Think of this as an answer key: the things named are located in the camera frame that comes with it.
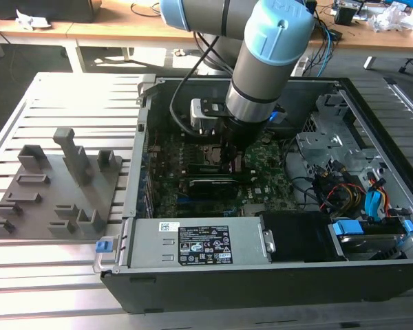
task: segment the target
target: wooden desk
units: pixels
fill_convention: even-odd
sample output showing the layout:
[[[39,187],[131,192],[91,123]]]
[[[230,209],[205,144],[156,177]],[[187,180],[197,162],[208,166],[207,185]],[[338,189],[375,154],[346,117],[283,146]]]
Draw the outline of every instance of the wooden desk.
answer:
[[[331,0],[320,0],[318,13],[330,29],[343,33],[335,54],[378,57],[413,57],[411,31],[373,32],[366,22],[352,26],[335,25],[333,16],[325,14],[322,6]],[[191,33],[165,25],[159,18],[138,16],[130,11],[131,0],[103,0],[102,8],[93,23],[53,22],[49,30],[26,31],[14,21],[0,21],[0,30],[11,43],[61,45],[66,47],[74,72],[84,70],[79,47],[162,47],[193,49]],[[138,11],[147,10],[137,7]],[[321,45],[321,34],[315,32],[309,48]]]
[[[13,20],[0,20],[0,32],[8,37],[34,37],[34,38],[67,38],[66,33],[72,26],[71,22],[52,22],[51,29],[37,29],[28,31],[23,29]]]
[[[330,16],[329,8],[320,6],[328,6],[333,1],[318,0],[319,6],[317,11],[321,20],[326,23],[329,29],[340,31],[343,36],[340,40],[338,50],[366,50],[368,52],[384,51],[384,52],[410,52],[413,53],[413,34],[412,31],[404,29],[398,31],[374,32],[365,21],[353,21],[351,26],[334,24],[334,17]],[[320,39],[321,34],[314,36],[310,44],[320,44],[315,38]]]
[[[132,0],[103,0],[95,22],[74,23],[67,31],[74,39],[116,39],[192,43],[192,33],[166,25],[160,17],[143,17],[130,10]],[[135,7],[139,12],[153,14],[148,8]]]

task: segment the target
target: sticker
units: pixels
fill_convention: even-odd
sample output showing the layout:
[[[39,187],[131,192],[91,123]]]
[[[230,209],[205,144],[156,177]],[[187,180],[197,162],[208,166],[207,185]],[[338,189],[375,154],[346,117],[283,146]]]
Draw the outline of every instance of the sticker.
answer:
[[[180,226],[179,222],[160,222],[159,231],[160,232],[177,232]]]
[[[179,264],[182,266],[233,263],[227,225],[179,227],[178,231]]]

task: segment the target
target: aluminum extrusion table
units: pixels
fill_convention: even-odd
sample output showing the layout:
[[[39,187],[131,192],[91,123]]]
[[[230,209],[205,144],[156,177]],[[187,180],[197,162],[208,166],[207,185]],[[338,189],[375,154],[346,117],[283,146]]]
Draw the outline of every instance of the aluminum extrusion table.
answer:
[[[110,148],[123,157],[107,229],[108,235],[118,234],[140,108],[138,86],[153,80],[153,75],[38,74],[0,133],[0,198],[19,167],[24,144],[60,153],[52,141],[55,129],[72,127],[88,154]],[[383,96],[402,100],[394,86],[374,83],[356,82],[371,105],[384,107]],[[413,110],[402,101],[392,104],[397,107],[376,114],[400,135],[405,152],[413,152]],[[384,122],[386,116],[396,120]],[[0,329],[413,329],[413,290],[387,302],[131,316],[93,273],[94,248],[94,241],[0,241]]]

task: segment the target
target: metal bracket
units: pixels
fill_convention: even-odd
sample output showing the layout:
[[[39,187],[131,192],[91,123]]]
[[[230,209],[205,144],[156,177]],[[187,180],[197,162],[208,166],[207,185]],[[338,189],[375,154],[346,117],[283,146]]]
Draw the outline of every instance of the metal bracket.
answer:
[[[201,112],[206,117],[232,117],[226,105],[218,98],[200,100]]]
[[[98,246],[99,243],[101,242],[105,242],[108,243],[112,246],[112,248],[106,252],[96,252],[95,253],[95,259],[94,259],[94,263],[92,265],[92,268],[94,270],[95,274],[100,274],[101,272],[106,272],[108,270],[112,270],[113,265],[110,266],[103,266],[103,257],[104,254],[108,254],[108,253],[112,253],[115,252],[115,254],[117,253],[117,251],[119,251],[119,244],[121,242],[121,240],[119,239],[119,235],[117,236],[103,236],[101,237],[101,239],[96,242],[96,246]]]

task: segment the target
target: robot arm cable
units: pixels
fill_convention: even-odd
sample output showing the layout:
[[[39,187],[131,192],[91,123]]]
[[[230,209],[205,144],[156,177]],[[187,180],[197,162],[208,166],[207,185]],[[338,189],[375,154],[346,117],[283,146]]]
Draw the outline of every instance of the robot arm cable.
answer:
[[[208,46],[208,48],[205,50],[205,53],[203,53],[203,55],[201,55],[201,57],[199,58],[199,60],[197,61],[197,63],[191,68],[191,70],[189,71],[189,73],[182,79],[182,81],[180,82],[180,84],[176,87],[176,90],[174,91],[173,97],[171,98],[171,102],[170,102],[170,113],[171,113],[171,117],[173,117],[174,121],[176,122],[176,124],[178,124],[178,126],[187,134],[195,137],[195,138],[206,138],[206,135],[202,135],[199,133],[196,133],[195,131],[193,131],[190,127],[187,127],[184,122],[177,116],[176,112],[173,109],[173,104],[174,104],[174,100],[176,99],[176,96],[178,95],[180,89],[182,88],[182,86],[188,81],[188,79],[191,77],[191,75],[194,73],[194,71],[198,68],[198,66],[200,65],[200,63],[202,63],[202,61],[208,56],[208,53],[213,49],[214,45],[217,43],[217,41],[219,40],[219,36],[215,37],[213,42],[210,44],[210,46]]]

